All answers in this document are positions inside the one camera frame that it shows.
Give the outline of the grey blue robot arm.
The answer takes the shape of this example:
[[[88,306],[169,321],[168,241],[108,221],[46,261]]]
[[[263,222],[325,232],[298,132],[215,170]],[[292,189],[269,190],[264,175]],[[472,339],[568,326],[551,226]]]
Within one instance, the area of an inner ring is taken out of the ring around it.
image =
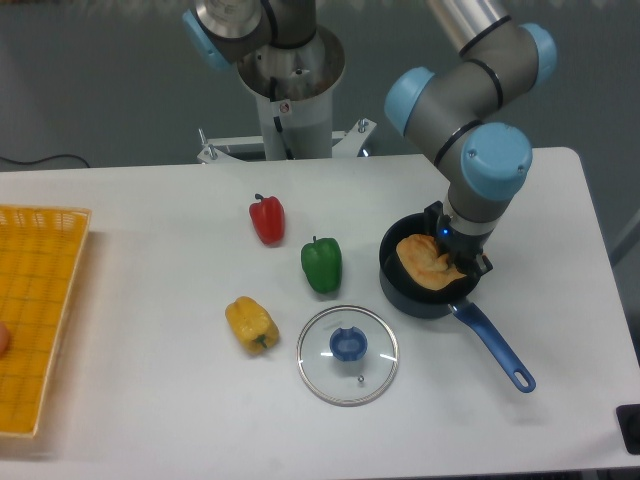
[[[490,268],[484,244],[532,161],[527,137],[490,116],[545,82],[557,49],[546,30],[516,24],[498,1],[433,1],[430,9],[460,64],[443,75],[407,71],[384,112],[449,181],[433,215],[439,245],[455,266],[482,274]],[[182,20],[204,62],[235,67],[253,94],[268,159],[330,155],[332,96],[345,56],[317,22],[314,2],[198,1]]]

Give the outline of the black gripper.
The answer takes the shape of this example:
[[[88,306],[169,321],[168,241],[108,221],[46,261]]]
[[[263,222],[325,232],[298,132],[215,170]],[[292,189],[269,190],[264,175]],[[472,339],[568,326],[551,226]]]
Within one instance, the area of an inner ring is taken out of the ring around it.
[[[437,265],[454,268],[476,278],[493,269],[484,253],[484,245],[493,233],[467,234],[454,226],[454,218],[447,215],[442,202],[437,201],[424,210],[425,229],[435,238],[438,246]]]

